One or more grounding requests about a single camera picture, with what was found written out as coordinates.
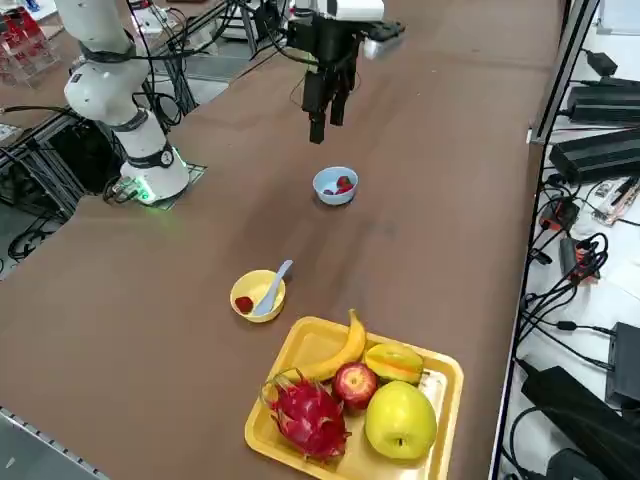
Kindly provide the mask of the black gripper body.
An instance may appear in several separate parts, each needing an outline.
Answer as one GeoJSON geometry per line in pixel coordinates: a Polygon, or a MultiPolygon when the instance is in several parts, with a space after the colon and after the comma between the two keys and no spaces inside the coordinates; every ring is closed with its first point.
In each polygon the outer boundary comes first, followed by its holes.
{"type": "Polygon", "coordinates": [[[304,17],[287,26],[287,46],[303,53],[296,61],[328,72],[355,76],[362,41],[363,34],[345,21],[304,17]]]}

